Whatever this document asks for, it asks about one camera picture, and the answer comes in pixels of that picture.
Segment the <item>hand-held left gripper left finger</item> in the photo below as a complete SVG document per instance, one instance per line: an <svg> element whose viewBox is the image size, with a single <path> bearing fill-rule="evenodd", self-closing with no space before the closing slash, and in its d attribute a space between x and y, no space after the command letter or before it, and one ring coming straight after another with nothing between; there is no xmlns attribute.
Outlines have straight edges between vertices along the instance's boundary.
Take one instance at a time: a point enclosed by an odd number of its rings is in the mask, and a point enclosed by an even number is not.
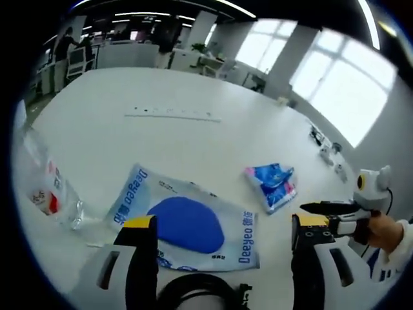
<svg viewBox="0 0 413 310"><path fill-rule="evenodd" d="M158 271L157 218L128 220L81 269L79 308L155 309Z"/></svg>

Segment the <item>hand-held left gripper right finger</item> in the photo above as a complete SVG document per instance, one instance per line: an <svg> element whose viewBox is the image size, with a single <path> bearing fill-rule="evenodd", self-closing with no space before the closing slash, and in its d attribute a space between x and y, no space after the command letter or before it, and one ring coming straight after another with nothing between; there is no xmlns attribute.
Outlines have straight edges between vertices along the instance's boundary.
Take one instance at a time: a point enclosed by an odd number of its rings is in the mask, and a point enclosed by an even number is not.
<svg viewBox="0 0 413 310"><path fill-rule="evenodd" d="M294 309L370 309L370 269L323 220L292 215Z"/></svg>

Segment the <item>person's right hand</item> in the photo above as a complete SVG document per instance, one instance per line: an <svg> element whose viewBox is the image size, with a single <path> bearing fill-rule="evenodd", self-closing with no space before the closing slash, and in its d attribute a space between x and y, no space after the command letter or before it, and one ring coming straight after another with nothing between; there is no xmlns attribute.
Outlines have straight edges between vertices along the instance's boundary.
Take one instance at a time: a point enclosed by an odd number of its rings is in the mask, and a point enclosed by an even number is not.
<svg viewBox="0 0 413 310"><path fill-rule="evenodd" d="M404 237L404 228L401 223L381 211L372 211L368 220L367 244L380 248L391 254L401 243Z"/></svg>

